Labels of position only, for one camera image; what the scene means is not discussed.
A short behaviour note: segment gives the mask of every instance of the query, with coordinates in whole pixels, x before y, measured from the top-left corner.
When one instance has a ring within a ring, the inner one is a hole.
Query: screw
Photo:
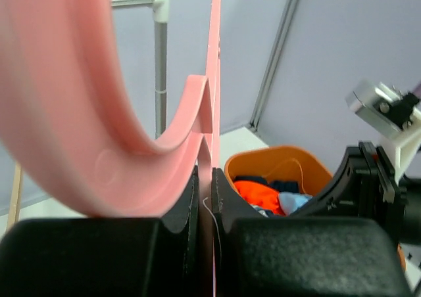
[[[380,104],[380,112],[382,113],[388,113],[390,110],[390,107],[387,103],[383,102]]]

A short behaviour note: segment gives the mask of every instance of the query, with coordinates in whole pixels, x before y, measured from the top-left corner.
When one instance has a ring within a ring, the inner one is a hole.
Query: blue cloth
[[[311,198],[311,195],[291,192],[281,192],[278,195],[280,206],[287,216],[304,206]]]

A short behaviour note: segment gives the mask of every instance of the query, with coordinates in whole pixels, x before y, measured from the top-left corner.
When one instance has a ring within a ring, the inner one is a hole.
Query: orange cloth
[[[236,181],[234,185],[241,197],[249,204],[271,210],[274,214],[286,216],[279,204],[277,190],[252,181]]]

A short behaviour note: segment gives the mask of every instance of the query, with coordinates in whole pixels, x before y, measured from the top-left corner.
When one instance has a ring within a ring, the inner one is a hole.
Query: white pipe connector
[[[168,23],[170,0],[153,0],[153,20],[157,23]]]

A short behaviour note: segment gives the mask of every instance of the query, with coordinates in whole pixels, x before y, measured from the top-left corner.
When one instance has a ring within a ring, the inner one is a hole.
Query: dark blue cloth
[[[236,181],[252,181],[256,183],[260,183],[270,187],[278,192],[291,192],[291,193],[300,193],[298,182],[296,181],[273,181],[268,183],[267,180],[263,177],[255,176],[255,175],[239,175],[234,179]]]

